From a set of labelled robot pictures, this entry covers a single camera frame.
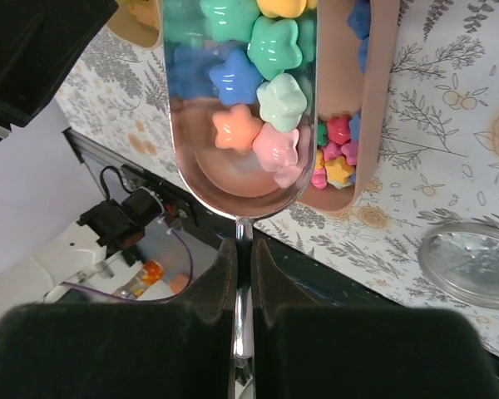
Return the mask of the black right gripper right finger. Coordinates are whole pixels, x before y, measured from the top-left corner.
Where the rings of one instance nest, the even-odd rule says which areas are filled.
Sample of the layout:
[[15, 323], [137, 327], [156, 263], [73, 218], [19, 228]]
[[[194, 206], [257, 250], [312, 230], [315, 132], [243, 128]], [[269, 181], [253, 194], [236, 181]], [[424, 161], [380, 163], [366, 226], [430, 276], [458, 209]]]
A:
[[459, 313], [326, 305], [263, 240], [252, 279], [258, 398], [499, 398], [492, 361]]

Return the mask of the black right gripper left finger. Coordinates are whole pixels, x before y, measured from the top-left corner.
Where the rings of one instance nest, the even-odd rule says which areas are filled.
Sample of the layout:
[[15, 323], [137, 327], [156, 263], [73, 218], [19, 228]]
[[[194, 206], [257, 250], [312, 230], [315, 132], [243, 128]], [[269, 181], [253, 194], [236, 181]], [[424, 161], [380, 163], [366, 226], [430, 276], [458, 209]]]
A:
[[167, 303], [16, 307], [0, 320], [0, 398], [231, 398], [237, 253]]

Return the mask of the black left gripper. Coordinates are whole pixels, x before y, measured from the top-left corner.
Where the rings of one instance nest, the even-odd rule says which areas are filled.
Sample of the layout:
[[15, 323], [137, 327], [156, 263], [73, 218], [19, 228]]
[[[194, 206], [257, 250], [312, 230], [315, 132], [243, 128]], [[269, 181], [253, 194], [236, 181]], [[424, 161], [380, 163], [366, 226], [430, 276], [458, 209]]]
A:
[[0, 141], [49, 104], [117, 8], [113, 0], [0, 1]]

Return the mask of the silver metal scoop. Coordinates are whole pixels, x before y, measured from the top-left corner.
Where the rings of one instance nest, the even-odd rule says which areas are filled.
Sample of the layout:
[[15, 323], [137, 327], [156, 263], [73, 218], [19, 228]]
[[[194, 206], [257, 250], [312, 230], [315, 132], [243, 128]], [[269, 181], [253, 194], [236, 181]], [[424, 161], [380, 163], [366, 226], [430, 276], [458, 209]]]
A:
[[170, 128], [180, 176], [235, 222], [234, 379], [254, 396], [254, 224], [286, 209], [315, 159], [315, 1], [165, 1]]

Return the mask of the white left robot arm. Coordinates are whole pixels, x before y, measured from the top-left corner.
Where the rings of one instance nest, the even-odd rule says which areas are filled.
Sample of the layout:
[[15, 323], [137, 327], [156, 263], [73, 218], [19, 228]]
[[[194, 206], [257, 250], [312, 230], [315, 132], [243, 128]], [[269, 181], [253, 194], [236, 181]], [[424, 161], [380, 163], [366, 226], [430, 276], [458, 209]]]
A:
[[[48, 105], [117, 8], [114, 1], [0, 1], [0, 140]], [[106, 197], [0, 273], [0, 312], [39, 302], [82, 268], [130, 248], [162, 212], [157, 195], [145, 187], [120, 203]]]

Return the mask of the orange plastic bottle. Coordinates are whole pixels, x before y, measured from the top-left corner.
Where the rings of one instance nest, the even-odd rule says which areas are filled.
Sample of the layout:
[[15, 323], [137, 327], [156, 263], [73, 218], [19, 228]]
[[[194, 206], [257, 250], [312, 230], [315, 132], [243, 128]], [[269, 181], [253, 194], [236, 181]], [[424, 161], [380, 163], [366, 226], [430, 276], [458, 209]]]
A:
[[149, 287], [164, 277], [165, 270], [155, 260], [149, 260], [141, 269], [114, 293], [118, 298], [138, 299]]

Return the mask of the beige oval candy box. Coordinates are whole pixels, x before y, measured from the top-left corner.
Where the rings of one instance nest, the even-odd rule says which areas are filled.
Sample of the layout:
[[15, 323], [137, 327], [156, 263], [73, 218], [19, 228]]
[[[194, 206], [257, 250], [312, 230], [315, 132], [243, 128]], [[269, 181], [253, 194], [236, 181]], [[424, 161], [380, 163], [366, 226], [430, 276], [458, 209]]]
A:
[[162, 43], [163, 2], [117, 1], [118, 8], [107, 22], [107, 28], [122, 41], [145, 50]]

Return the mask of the silver jar lid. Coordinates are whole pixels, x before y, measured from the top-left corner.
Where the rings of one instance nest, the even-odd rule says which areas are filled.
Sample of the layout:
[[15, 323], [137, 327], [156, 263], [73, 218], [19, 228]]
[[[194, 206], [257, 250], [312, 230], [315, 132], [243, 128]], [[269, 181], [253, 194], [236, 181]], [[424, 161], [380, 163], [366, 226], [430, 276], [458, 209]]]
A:
[[423, 273], [447, 295], [499, 310], [499, 229], [446, 224], [424, 236], [417, 250]]

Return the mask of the floral table mat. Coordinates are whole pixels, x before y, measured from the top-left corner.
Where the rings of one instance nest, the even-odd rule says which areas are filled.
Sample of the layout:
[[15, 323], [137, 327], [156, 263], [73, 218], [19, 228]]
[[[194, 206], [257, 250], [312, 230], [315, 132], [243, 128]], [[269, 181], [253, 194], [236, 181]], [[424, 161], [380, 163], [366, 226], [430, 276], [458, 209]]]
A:
[[[499, 311], [435, 288], [416, 250], [435, 226], [499, 228], [499, 1], [404, 1], [378, 169], [354, 206], [295, 204], [258, 228], [409, 306], [456, 309], [499, 357]], [[179, 185], [161, 50], [102, 30], [57, 93], [72, 128]]]

